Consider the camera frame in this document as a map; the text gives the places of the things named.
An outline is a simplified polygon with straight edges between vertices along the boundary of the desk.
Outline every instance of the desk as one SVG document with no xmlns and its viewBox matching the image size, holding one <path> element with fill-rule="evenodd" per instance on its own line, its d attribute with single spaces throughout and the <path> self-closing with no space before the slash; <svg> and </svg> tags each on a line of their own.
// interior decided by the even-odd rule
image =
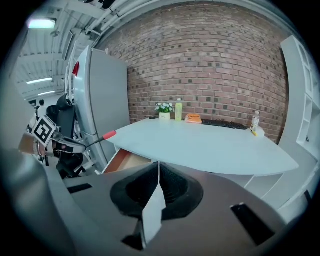
<svg viewBox="0 0 320 256">
<path fill-rule="evenodd" d="M 117 130 L 109 142 L 136 155 L 221 175 L 270 176 L 299 165 L 267 137 L 250 130 L 145 119 Z"/>
</svg>

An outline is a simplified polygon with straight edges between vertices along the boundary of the potted plant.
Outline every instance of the potted plant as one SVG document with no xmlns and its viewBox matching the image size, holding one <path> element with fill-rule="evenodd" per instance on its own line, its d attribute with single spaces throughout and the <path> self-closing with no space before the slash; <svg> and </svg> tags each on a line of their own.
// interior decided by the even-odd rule
<svg viewBox="0 0 320 256">
<path fill-rule="evenodd" d="M 173 104 L 166 103 L 166 102 L 156 104 L 155 111 L 159 112 L 159 119 L 160 120 L 170 120 L 170 118 L 171 118 L 170 113 L 175 112 L 175 110 L 173 108 Z"/>
</svg>

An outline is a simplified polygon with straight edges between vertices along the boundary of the flower pot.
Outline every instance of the flower pot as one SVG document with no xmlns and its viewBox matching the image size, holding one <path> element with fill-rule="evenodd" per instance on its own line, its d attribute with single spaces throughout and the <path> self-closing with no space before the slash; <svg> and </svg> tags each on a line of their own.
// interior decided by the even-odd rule
<svg viewBox="0 0 320 256">
<path fill-rule="evenodd" d="M 159 120 L 170 120 L 170 113 L 159 113 Z"/>
</svg>

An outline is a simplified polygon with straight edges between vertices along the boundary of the red object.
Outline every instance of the red object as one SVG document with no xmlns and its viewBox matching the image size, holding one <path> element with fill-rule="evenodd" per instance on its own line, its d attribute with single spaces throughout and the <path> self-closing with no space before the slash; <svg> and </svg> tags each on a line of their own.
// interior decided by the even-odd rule
<svg viewBox="0 0 320 256">
<path fill-rule="evenodd" d="M 72 74 L 74 74 L 75 76 L 78 75 L 78 71 L 79 71 L 79 61 L 76 62 L 76 64 L 74 65 L 74 68 L 73 68 L 73 71 L 72 71 Z"/>
<path fill-rule="evenodd" d="M 107 140 L 110 139 L 111 137 L 115 136 L 117 134 L 117 132 L 115 130 L 109 131 L 108 133 L 106 133 L 105 135 L 103 135 L 103 139 Z"/>
</svg>

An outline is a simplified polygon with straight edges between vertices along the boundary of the refrigerator door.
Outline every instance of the refrigerator door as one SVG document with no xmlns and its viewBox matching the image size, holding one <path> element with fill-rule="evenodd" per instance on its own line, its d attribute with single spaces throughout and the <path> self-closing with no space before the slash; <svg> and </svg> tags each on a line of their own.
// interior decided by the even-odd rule
<svg viewBox="0 0 320 256">
<path fill-rule="evenodd" d="M 73 77 L 74 103 L 76 117 L 82 132 L 90 135 L 97 133 L 90 98 L 90 61 L 92 51 L 89 46 L 79 56 L 79 69 Z"/>
<path fill-rule="evenodd" d="M 95 142 L 98 139 L 97 135 L 87 134 L 85 132 L 81 132 L 84 142 L 86 145 L 89 145 Z M 108 162 L 106 160 L 105 154 L 102 150 L 101 144 L 97 143 L 90 146 L 87 151 L 91 157 L 92 162 L 94 163 L 95 169 L 102 173 L 102 171 L 106 168 Z"/>
<path fill-rule="evenodd" d="M 93 120 L 98 137 L 130 124 L 127 64 L 106 55 L 100 50 L 92 50 L 90 62 L 90 97 Z M 116 153 L 109 141 L 101 143 L 108 161 Z"/>
</svg>

